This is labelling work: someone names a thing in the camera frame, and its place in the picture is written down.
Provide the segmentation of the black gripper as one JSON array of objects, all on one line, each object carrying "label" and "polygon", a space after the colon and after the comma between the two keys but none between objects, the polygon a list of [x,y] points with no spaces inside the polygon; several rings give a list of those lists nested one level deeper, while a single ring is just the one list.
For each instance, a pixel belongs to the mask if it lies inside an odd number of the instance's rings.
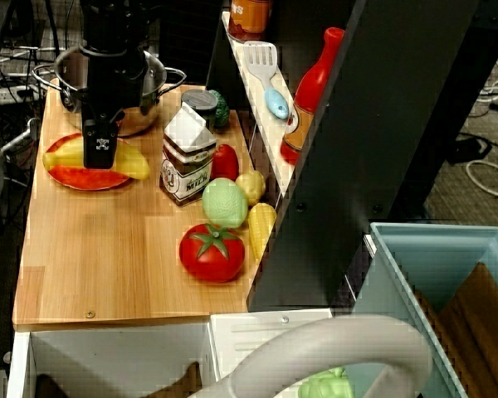
[{"label": "black gripper", "polygon": [[139,47],[103,53],[82,44],[87,58],[87,77],[81,95],[83,165],[87,169],[111,169],[115,160],[118,127],[125,112],[137,110],[142,100],[146,60]]}]

